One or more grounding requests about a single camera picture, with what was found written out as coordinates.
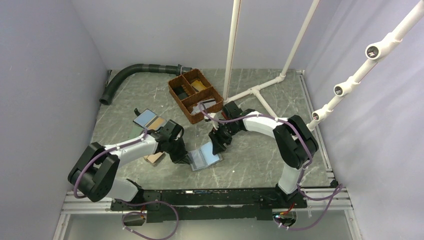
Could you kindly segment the grey leather card holder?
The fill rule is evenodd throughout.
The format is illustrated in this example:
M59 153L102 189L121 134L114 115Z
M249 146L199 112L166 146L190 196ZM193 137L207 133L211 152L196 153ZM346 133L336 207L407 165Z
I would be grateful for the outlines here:
M213 154L213 143L205 143L201 147L188 152L190 167L192 171L199 171L208 168L223 160L220 153Z

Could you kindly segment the white striped credit card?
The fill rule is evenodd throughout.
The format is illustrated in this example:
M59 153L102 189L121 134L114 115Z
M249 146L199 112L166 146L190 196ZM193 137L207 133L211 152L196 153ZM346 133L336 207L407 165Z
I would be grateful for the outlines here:
M210 108L211 106L214 106L216 104L216 100L211 98L211 99L206 99L206 100L202 100L198 103L199 106L207 109Z

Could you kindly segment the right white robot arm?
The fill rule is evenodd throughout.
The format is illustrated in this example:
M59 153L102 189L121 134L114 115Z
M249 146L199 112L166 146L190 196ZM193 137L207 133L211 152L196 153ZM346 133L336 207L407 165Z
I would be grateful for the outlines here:
M303 119L299 115L274 117L250 108L242 110L233 101L223 106L223 118L219 119L213 113L206 113L204 104L198 106L204 118L213 122L209 138L215 155L226 151L233 136L240 131L256 132L276 141L284 165L275 200L280 207L289 207L295 201L302 171L319 150L317 140Z

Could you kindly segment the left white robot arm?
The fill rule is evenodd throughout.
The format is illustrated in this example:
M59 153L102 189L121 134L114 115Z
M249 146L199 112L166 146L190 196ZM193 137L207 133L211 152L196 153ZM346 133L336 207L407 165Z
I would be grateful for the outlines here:
M89 144L69 172L76 199L98 202L113 198L129 209L137 210L144 203L144 189L135 181L117 177L120 167L145 156L166 153L175 164L190 164L184 143L185 130L173 120L157 130L144 129L132 139L109 145Z

